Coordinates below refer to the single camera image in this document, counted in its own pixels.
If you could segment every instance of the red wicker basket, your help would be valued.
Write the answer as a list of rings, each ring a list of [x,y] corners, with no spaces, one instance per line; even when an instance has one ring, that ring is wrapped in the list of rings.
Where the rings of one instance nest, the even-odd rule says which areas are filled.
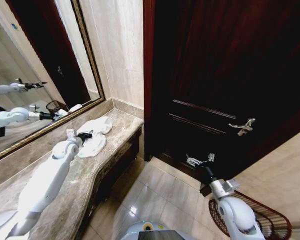
[[[257,224],[266,240],[288,240],[291,236],[291,224],[289,220],[281,213],[253,200],[252,198],[235,191],[233,197],[242,199],[254,211]],[[209,211],[214,223],[227,236],[229,236],[224,220],[218,212],[216,200],[210,199]]]

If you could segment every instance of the dark wooden door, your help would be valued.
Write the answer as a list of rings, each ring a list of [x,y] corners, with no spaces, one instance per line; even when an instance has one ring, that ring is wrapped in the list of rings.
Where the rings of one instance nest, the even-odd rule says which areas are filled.
[[[90,101],[85,80],[55,1],[6,0],[6,2],[68,108]]]
[[[202,181],[186,153],[214,153],[228,179],[300,131],[300,0],[156,1],[153,45],[153,155]]]

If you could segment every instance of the gold mirror frame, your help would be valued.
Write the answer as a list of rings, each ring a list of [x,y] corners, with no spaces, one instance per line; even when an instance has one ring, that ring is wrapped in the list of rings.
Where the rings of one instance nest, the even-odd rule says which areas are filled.
[[[81,37],[83,40],[84,48],[85,48],[86,54],[89,59],[90,67],[91,67],[91,70],[93,73],[93,77],[94,77],[100,98],[93,100],[92,102],[88,102],[88,103],[84,104],[84,106],[82,108],[72,112],[71,114],[69,114],[67,116],[62,117],[58,121],[51,123],[50,125],[32,133],[31,135],[20,140],[19,142],[15,143],[14,145],[1,151],[0,159],[15,152],[18,149],[24,147],[25,145],[31,143],[32,141],[42,137],[43,135],[51,132],[52,130],[65,124],[66,122],[69,122],[70,120],[74,119],[75,117],[88,111],[89,109],[95,107],[96,105],[100,104],[101,102],[103,102],[105,100],[105,94],[104,94],[104,90],[101,85],[100,76],[99,76],[99,72],[98,72],[98,68],[97,68],[97,64],[96,64],[96,59],[95,59],[95,56],[94,56],[94,53],[92,50],[90,38],[88,35],[87,27],[86,27],[86,24],[84,21],[84,16],[83,16],[83,12],[82,12],[79,0],[71,0],[71,4],[72,4],[72,9],[74,11],[74,15],[76,18],[76,22],[79,26],[79,30],[80,30]]]

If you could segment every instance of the mirror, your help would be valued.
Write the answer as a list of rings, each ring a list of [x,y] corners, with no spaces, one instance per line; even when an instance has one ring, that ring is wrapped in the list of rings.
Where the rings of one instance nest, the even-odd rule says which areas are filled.
[[[78,1],[0,1],[0,158],[104,99]]]

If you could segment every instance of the reflected door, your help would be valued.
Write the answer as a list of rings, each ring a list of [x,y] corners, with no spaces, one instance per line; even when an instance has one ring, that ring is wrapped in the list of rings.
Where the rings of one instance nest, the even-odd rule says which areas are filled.
[[[6,0],[6,2],[68,108],[90,101],[85,80],[55,1]]]

